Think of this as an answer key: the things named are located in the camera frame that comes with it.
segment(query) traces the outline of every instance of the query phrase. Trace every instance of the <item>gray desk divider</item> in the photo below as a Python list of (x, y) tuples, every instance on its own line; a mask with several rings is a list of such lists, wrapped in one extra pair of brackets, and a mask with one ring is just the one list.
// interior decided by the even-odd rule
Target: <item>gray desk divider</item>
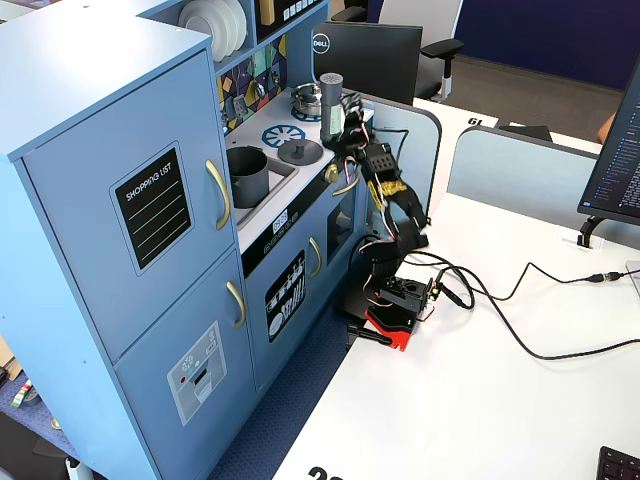
[[(578, 203), (597, 159), (582, 150), (487, 127), (458, 139), (449, 186), (455, 195), (579, 230)], [(640, 227), (607, 220), (595, 235), (640, 249)]]
[[(400, 157), (398, 148), (403, 134), (376, 131), (375, 136), (380, 142), (389, 143), (402, 170), (402, 178), (415, 190), (425, 212), (428, 212), (442, 138), (440, 121), (426, 110), (368, 95), (363, 97), (375, 103), (374, 128), (409, 131)], [(391, 208), (394, 218), (404, 217), (404, 212), (397, 205), (392, 204)]]

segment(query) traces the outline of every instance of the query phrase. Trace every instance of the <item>cylinder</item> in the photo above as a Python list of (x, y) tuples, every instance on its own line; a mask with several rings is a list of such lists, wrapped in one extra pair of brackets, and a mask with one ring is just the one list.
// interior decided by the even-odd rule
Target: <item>cylinder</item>
[(342, 134), (342, 75), (325, 73), (320, 77), (320, 91), (322, 98), (322, 123), (320, 124), (320, 139), (322, 143), (330, 143)]

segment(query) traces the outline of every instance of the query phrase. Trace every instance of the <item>colorful tile backsplash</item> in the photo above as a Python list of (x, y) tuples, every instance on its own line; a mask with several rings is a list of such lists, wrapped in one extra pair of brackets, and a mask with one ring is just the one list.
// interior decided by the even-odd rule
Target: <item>colorful tile backsplash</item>
[[(256, 84), (265, 87), (266, 96), (260, 99)], [(229, 118), (235, 115), (233, 99), (239, 91), (244, 95), (248, 111), (243, 117), (229, 121), (229, 132), (249, 120), (269, 101), (287, 88), (287, 40), (286, 36), (274, 40), (255, 55), (246, 59), (218, 78), (220, 110)]]

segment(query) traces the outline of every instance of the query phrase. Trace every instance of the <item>printed number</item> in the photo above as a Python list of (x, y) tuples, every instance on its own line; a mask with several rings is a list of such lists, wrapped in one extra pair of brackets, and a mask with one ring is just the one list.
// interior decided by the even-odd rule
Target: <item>printed number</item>
[[(316, 480), (327, 480), (328, 478), (327, 472), (325, 472), (324, 469), (320, 467), (313, 467), (311, 470), (309, 470), (309, 476), (315, 478)], [(342, 479), (338, 477), (331, 477), (330, 480), (342, 480)]]

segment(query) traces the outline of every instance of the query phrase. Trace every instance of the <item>monitor screen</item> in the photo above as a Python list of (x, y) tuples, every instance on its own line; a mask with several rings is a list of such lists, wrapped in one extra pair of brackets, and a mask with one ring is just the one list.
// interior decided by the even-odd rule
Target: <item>monitor screen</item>
[(578, 206), (580, 213), (640, 225), (640, 63)]
[(313, 37), (314, 73), (339, 73), (349, 90), (413, 105), (422, 27), (327, 22)]

